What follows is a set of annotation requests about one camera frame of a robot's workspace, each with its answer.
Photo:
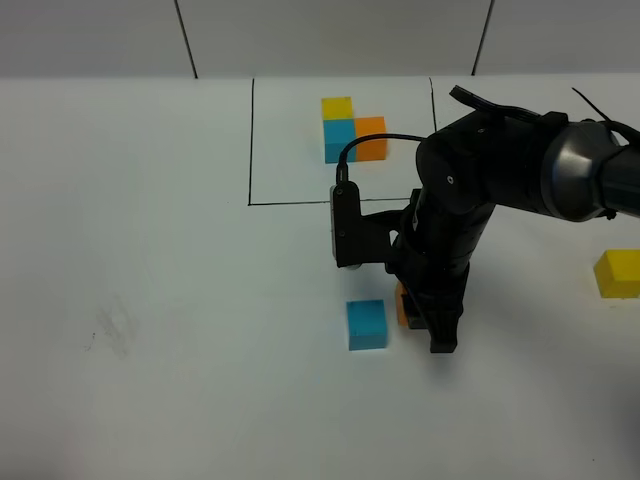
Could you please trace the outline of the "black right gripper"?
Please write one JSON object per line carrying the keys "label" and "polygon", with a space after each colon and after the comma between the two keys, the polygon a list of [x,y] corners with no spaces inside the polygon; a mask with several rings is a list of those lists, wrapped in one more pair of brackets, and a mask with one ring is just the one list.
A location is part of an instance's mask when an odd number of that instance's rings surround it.
{"label": "black right gripper", "polygon": [[421,189],[412,192],[401,216],[392,244],[394,258],[385,270],[413,295],[418,308],[408,293],[402,294],[406,326],[425,330],[427,325],[433,354],[450,354],[457,348],[470,259],[494,209],[493,203],[482,203],[454,214]]}

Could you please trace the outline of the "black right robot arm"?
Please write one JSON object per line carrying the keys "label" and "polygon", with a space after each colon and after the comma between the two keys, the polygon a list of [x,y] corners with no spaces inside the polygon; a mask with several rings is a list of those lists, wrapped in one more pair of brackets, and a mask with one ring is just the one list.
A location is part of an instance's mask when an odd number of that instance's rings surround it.
{"label": "black right robot arm", "polygon": [[639,212],[639,133],[599,115],[572,121],[455,87],[469,113],[422,140],[421,188],[403,211],[386,269],[405,289],[408,325],[451,353],[470,259],[497,206],[570,222]]}

